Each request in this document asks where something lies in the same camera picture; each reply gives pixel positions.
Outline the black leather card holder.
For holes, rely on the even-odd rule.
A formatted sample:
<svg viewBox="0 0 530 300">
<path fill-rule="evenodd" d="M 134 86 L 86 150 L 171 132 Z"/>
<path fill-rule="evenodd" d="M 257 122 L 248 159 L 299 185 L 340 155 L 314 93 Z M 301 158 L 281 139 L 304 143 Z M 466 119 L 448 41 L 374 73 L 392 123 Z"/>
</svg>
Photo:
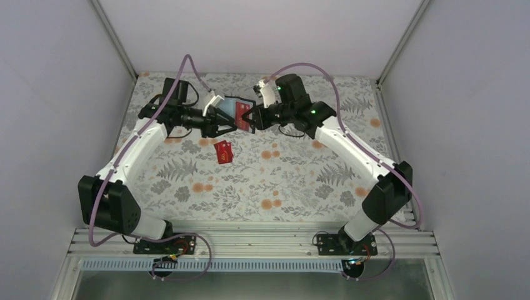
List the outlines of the black leather card holder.
<svg viewBox="0 0 530 300">
<path fill-rule="evenodd" d="M 255 128 L 246 122 L 242 116 L 253 108 L 255 104 L 256 102 L 252 99 L 245 99 L 237 96 L 225 96 L 216 107 L 235 120 L 238 130 L 254 134 Z"/>
</svg>

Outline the red VIP card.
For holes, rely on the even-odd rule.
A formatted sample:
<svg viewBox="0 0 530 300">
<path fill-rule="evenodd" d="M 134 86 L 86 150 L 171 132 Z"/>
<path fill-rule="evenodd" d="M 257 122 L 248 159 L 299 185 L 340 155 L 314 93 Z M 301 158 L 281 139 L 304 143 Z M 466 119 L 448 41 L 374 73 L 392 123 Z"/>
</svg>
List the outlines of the red VIP card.
<svg viewBox="0 0 530 300">
<path fill-rule="evenodd" d="M 216 144 L 214 144 L 214 148 L 216 151 L 216 157 L 217 157 L 218 164 L 232 163 L 234 155 L 233 155 L 232 146 L 230 142 L 226 140 L 219 141 Z"/>
</svg>

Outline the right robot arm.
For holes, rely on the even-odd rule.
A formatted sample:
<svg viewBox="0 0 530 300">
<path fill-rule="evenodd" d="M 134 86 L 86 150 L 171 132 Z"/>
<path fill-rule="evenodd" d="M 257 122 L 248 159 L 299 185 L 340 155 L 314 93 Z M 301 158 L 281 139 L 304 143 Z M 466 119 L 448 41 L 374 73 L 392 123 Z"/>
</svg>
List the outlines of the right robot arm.
<svg viewBox="0 0 530 300">
<path fill-rule="evenodd" d="M 411 200 L 412 167 L 407 162 L 395 163 L 361 141 L 346 128 L 334 108 L 311 100 L 298 75 L 281 76 L 274 84 L 262 79 L 253 90 L 262 104 L 245 112 L 244 121 L 258 130 L 292 124 L 332 150 L 371 185 L 361 209 L 339 230 L 342 243 L 360 242 Z"/>
</svg>

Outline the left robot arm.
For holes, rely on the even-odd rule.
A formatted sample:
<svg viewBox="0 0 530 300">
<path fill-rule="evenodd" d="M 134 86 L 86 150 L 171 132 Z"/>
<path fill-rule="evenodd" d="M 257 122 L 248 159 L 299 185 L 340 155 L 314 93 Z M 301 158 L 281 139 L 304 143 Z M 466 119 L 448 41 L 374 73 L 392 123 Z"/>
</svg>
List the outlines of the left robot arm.
<svg viewBox="0 0 530 300">
<path fill-rule="evenodd" d="M 219 108 L 225 96 L 210 91 L 199 109 L 185 104 L 189 86 L 175 79 L 166 93 L 155 95 L 140 110 L 134 129 L 114 157 L 96 175 L 80 179 L 82 218 L 89 226 L 92 246 L 99 245 L 93 236 L 95 228 L 150 241 L 168 238 L 172 224 L 143 212 L 133 194 L 133 181 L 175 127 L 198 129 L 205 138 L 237 129 L 235 119 Z"/>
</svg>

